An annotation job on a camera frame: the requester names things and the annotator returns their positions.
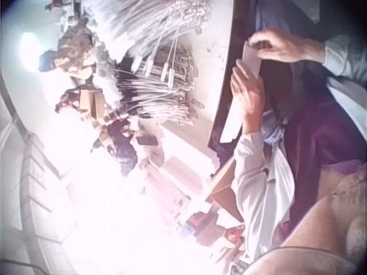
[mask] bright light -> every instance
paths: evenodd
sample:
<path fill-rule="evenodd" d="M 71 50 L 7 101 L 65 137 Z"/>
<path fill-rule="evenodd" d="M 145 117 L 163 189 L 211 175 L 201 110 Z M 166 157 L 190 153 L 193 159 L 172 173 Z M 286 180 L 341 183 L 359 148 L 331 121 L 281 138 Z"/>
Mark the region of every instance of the bright light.
<path fill-rule="evenodd" d="M 24 67 L 30 72 L 38 71 L 42 45 L 33 33 L 24 33 L 22 35 L 20 50 Z"/>

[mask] dark hair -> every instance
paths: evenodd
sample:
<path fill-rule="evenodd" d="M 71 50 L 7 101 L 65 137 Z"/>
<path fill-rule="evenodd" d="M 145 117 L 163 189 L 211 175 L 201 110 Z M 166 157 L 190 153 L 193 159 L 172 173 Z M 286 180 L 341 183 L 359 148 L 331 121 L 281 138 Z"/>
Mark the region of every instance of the dark hair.
<path fill-rule="evenodd" d="M 61 111 L 60 103 L 56 104 L 54 111 L 55 111 L 55 113 L 60 113 L 60 111 Z"/>
<path fill-rule="evenodd" d="M 56 51 L 47 50 L 39 58 L 38 71 L 44 73 L 55 69 L 54 60 L 56 58 Z"/>
<path fill-rule="evenodd" d="M 138 155 L 128 140 L 124 139 L 123 136 L 119 139 L 121 140 L 115 143 L 115 157 L 120 164 L 121 175 L 127 177 L 138 164 Z"/>

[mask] finger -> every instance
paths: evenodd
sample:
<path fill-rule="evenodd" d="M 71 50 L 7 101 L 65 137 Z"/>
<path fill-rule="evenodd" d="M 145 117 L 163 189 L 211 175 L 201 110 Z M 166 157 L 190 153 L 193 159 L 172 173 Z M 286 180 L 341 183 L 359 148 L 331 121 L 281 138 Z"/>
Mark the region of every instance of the finger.
<path fill-rule="evenodd" d="M 251 72 L 251 70 L 246 66 L 246 64 L 241 59 L 237 59 L 236 65 L 241 72 L 240 74 L 244 77 L 241 78 L 241 80 L 243 80 L 243 84 L 247 83 L 248 81 L 252 81 L 256 78 Z"/>
<path fill-rule="evenodd" d="M 281 42 L 281 36 L 275 30 L 268 29 L 268 30 L 261 30 L 257 33 L 254 33 L 249 41 L 249 46 L 254 46 L 259 42 L 268 41 L 271 45 L 276 45 L 277 43 Z"/>
<path fill-rule="evenodd" d="M 243 87 L 247 85 L 248 83 L 248 77 L 247 74 L 243 73 L 243 71 L 238 67 L 233 68 L 233 75 L 237 82 L 239 83 L 240 87 Z"/>
<path fill-rule="evenodd" d="M 236 89 L 236 87 L 234 86 L 232 81 L 230 82 L 230 85 L 231 85 L 231 91 L 232 91 L 233 96 L 237 96 L 239 94 L 239 92 Z"/>
<path fill-rule="evenodd" d="M 257 52 L 257 56 L 261 59 L 265 60 L 275 60 L 275 61 L 283 61 L 283 53 L 281 50 L 272 48 L 272 49 L 262 49 Z"/>
<path fill-rule="evenodd" d="M 238 92 L 241 86 L 234 74 L 231 76 L 231 83 L 234 86 L 234 88 L 236 89 L 236 91 Z"/>

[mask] paper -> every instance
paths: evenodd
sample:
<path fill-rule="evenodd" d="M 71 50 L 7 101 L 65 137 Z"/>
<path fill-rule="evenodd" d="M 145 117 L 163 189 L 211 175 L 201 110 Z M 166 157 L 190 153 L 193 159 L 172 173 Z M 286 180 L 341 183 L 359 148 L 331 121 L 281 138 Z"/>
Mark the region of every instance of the paper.
<path fill-rule="evenodd" d="M 248 46 L 248 41 L 245 42 L 243 47 L 242 60 L 253 75 L 257 77 L 260 72 L 261 59 L 257 57 L 257 50 Z M 242 126 L 240 107 L 241 105 L 238 99 L 234 97 L 224 125 L 220 143 L 229 143 L 237 138 Z"/>

